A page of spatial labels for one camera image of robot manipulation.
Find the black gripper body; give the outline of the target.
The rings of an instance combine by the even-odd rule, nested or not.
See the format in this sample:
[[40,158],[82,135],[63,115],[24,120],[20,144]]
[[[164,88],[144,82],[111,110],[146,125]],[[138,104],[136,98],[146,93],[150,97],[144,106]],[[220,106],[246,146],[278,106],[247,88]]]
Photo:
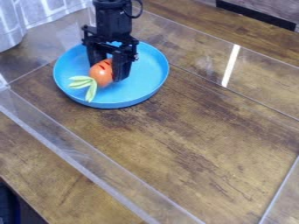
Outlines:
[[132,0],[92,0],[96,12],[96,25],[84,25],[83,45],[88,54],[103,55],[112,53],[111,42],[120,42],[120,50],[136,54],[139,41],[131,36],[132,20],[139,15],[132,14]]

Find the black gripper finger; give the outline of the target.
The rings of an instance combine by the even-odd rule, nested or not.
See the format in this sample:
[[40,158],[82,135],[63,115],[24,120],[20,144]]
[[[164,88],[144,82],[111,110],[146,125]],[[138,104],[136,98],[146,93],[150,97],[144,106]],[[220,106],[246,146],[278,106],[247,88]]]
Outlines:
[[132,63],[138,60],[135,47],[126,47],[112,52],[112,76],[114,82],[124,80],[131,71]]
[[107,50],[103,44],[91,43],[87,44],[88,63],[94,66],[102,60],[107,58]]

